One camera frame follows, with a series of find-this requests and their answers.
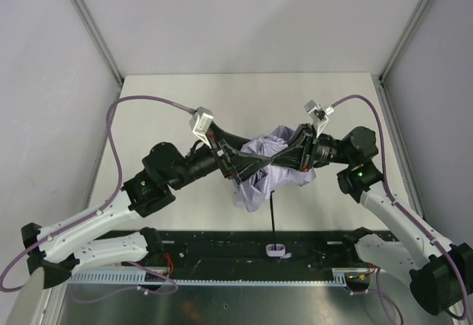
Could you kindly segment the lavender folding umbrella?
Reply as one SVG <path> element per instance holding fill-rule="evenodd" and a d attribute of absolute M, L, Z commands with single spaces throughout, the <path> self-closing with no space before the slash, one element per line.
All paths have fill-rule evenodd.
<path fill-rule="evenodd" d="M 260 135 L 243 145 L 241 151 L 248 154 L 272 157 L 289 146 L 295 131 L 287 126 L 278 126 L 268 135 Z M 272 231 L 275 231 L 273 193 L 282 186 L 292 182 L 302 187 L 316 178 L 314 171 L 301 172 L 277 165 L 267 165 L 259 169 L 248 180 L 234 189 L 234 204 L 253 213 L 269 201 Z"/>

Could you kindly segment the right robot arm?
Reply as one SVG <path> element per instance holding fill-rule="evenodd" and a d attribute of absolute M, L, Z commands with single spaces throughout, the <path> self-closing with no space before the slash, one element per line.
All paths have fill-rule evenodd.
<path fill-rule="evenodd" d="M 337 174 L 341 192 L 377 216 L 396 238 L 384 242 L 372 231 L 360 228 L 350 236 L 357 257 L 407 285 L 431 315 L 445 312 L 458 302 L 467 307 L 472 294 L 472 248 L 466 243 L 454 244 L 402 204 L 372 161 L 383 153 L 369 128 L 355 127 L 337 140 L 327 134 L 316 136 L 315 129 L 304 124 L 271 162 L 303 172 L 330 163 L 344 164 L 345 169 Z"/>

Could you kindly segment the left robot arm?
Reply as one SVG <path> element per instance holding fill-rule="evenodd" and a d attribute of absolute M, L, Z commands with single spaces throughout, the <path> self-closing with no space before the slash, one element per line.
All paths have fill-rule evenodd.
<path fill-rule="evenodd" d="M 143 170 L 119 182 L 103 204 L 49 227 L 29 223 L 21 229 L 29 273 L 42 269 L 47 289 L 89 268 L 118 262 L 145 266 L 161 260 L 164 246 L 156 229 L 144 227 L 115 238 L 108 232 L 164 209 L 175 201 L 174 191 L 216 170 L 236 182 L 250 177 L 266 162 L 244 150 L 249 143 L 214 123 L 187 155 L 172 143 L 158 143 L 143 158 Z"/>

